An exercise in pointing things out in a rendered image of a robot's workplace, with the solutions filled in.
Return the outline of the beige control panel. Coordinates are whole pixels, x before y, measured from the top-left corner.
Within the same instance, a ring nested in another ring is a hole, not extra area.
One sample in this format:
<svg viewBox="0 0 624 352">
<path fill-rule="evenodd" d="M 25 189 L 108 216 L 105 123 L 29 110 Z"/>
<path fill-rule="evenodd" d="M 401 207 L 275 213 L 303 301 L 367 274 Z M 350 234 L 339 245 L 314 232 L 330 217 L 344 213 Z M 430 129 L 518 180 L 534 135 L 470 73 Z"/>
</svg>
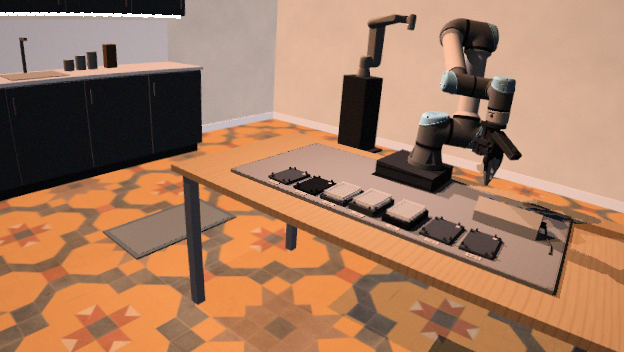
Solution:
<svg viewBox="0 0 624 352">
<path fill-rule="evenodd" d="M 508 205 L 505 202 L 498 202 L 492 198 L 479 196 L 474 209 L 472 220 L 536 240 L 539 228 L 545 229 L 545 239 L 547 238 L 547 226 L 542 222 L 543 215 L 534 211 L 524 210 L 521 207 Z"/>
</svg>

